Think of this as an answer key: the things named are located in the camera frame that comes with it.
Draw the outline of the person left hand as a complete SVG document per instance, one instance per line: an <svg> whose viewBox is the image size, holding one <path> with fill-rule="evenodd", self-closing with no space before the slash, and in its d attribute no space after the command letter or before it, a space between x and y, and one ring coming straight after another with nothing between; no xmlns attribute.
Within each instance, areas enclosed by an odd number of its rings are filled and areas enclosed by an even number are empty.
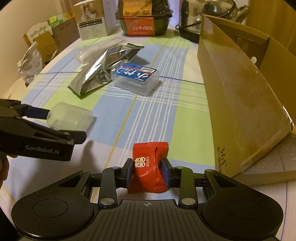
<svg viewBox="0 0 296 241"><path fill-rule="evenodd" d="M1 152L1 171L0 171L0 187L2 186L3 182L7 179L8 177L8 172L9 172L9 160L8 156L11 158L16 158L17 155L13 154L5 154Z"/></svg>

